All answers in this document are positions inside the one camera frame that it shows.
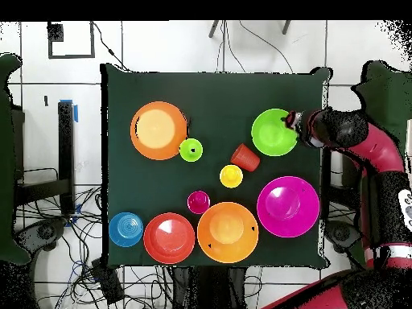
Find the green bowl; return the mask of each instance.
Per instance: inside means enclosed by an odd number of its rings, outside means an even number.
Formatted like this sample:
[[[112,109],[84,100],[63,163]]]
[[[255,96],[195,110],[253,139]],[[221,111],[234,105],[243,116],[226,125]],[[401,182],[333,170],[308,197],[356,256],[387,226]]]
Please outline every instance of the green bowl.
[[[264,155],[281,156],[289,153],[296,145],[298,135],[286,128],[281,121],[288,112],[282,109],[269,109],[261,113],[252,125],[252,139],[256,148]]]
[[[202,156],[203,147],[195,138],[188,138],[180,143],[179,153],[184,161],[194,163]]]

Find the floor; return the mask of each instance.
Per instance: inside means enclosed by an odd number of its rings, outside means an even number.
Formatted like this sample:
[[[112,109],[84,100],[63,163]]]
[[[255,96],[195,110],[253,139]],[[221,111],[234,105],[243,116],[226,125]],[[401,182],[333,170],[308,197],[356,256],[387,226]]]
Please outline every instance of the floor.
[[[208,33],[212,20],[170,22],[96,22],[101,29],[104,43],[129,69],[140,72],[215,72],[222,70],[223,52],[217,64],[222,42],[220,23],[215,35]],[[325,87],[323,99],[339,110],[361,107],[361,103],[350,89],[360,82],[362,65],[368,60],[384,60],[402,71],[410,70],[410,63],[382,24],[374,21],[292,21],[286,35],[282,34],[284,20],[242,21],[249,30],[276,46],[288,59],[293,72],[308,73],[315,67],[328,66],[333,69],[330,86]],[[90,29],[88,22],[63,22],[64,41],[53,43],[53,54],[89,54]],[[100,63],[119,64],[101,42],[98,31],[95,35],[94,59],[53,59],[47,57],[47,23],[0,23],[0,52],[21,55],[23,66],[9,79],[13,102],[22,105],[26,113],[24,127],[25,169],[41,167],[58,168],[57,150],[57,102],[72,99],[78,105],[78,122],[75,122],[76,192],[98,188],[101,184],[101,88]],[[237,57],[246,72],[290,73],[282,56],[268,44],[251,35],[239,21],[228,21],[228,41],[225,49],[225,71],[243,72]],[[333,155],[332,170],[339,172],[339,155]],[[53,179],[53,171],[27,172],[25,182]],[[332,174],[332,181],[339,182],[339,175]],[[40,207],[53,213],[52,204],[40,202]],[[33,221],[35,214],[27,206],[25,217],[19,217],[15,228],[21,229]],[[93,199],[83,211],[99,214]],[[82,229],[86,221],[78,221]],[[92,237],[86,241],[90,260],[101,255],[101,225],[95,224]],[[72,229],[67,228],[64,237],[71,248],[72,258],[80,259],[79,241]],[[325,241],[324,253],[331,265],[325,270],[309,268],[261,268],[251,267],[248,275],[261,277],[262,289],[256,278],[246,279],[245,293],[248,309],[258,309],[284,295],[298,290],[339,270],[349,268],[348,259],[332,249]],[[53,309],[58,297],[68,288],[72,278],[73,264],[68,255],[68,245],[60,240],[51,252],[41,252],[36,266],[35,289],[42,309]],[[156,279],[151,267],[124,267],[117,271],[126,293],[131,297],[160,296],[154,306],[163,309],[164,295],[151,283]],[[96,298],[101,297],[97,286],[92,286]],[[85,290],[84,301],[90,301]],[[64,300],[60,309],[97,309],[94,304],[72,306]],[[99,302],[100,309],[139,309],[142,304],[127,299],[108,308]]]

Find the red bowl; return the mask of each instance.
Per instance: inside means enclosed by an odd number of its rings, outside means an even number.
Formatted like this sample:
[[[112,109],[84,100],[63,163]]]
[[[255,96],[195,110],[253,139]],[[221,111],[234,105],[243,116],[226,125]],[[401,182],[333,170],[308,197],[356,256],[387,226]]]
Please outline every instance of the red bowl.
[[[190,255],[195,246],[195,231],[190,222],[177,213],[163,213],[145,228],[143,243],[157,262],[175,264]]]

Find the dark green cloth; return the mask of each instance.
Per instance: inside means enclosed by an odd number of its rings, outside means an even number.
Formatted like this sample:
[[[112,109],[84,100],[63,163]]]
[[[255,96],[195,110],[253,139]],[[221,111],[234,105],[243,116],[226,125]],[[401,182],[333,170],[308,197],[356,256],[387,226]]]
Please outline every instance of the dark green cloth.
[[[259,153],[252,143],[253,120],[271,108],[313,110],[321,108],[322,86],[327,68],[313,74],[219,74],[219,73],[127,73],[107,64],[109,92],[109,219],[119,212],[138,214],[146,226],[160,213],[185,216],[196,231],[200,216],[190,213],[187,196],[206,191],[212,204],[233,201],[246,206],[256,218],[260,191],[272,179],[295,175],[319,193],[319,149],[300,142],[281,157]],[[190,137],[201,141],[202,157],[195,163],[179,155],[164,161],[142,156],[130,140],[130,122],[139,108],[152,101],[176,105],[191,118]],[[219,180],[223,166],[240,143],[261,158],[258,169],[244,171],[241,185],[224,187]],[[326,262],[318,255],[319,222],[296,238],[279,238],[259,223],[256,249],[237,266],[311,266]],[[109,264],[152,266],[158,264],[145,251],[143,240],[130,248],[109,242]],[[217,265],[198,243],[178,266]]]
[[[374,60],[365,64],[361,79],[353,88],[362,108],[397,139],[398,148],[405,155],[407,121],[412,118],[412,73]]]
[[[19,265],[28,263],[31,258],[13,239],[16,159],[7,81],[9,75],[21,65],[22,62],[16,55],[8,53],[0,55],[0,84],[2,84],[0,90],[0,260]]]

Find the tripod leg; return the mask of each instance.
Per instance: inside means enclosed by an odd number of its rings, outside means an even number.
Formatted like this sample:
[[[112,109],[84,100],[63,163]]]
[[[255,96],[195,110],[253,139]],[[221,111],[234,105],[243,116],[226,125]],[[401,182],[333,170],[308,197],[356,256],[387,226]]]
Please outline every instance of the tripod leg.
[[[291,20],[287,20],[285,22],[285,26],[283,27],[282,33],[285,35],[287,33],[287,29],[289,28]]]
[[[213,35],[215,34],[215,30],[216,30],[218,22],[219,22],[219,20],[214,20],[213,21],[212,28],[210,29],[210,32],[209,32],[209,38],[212,38]]]

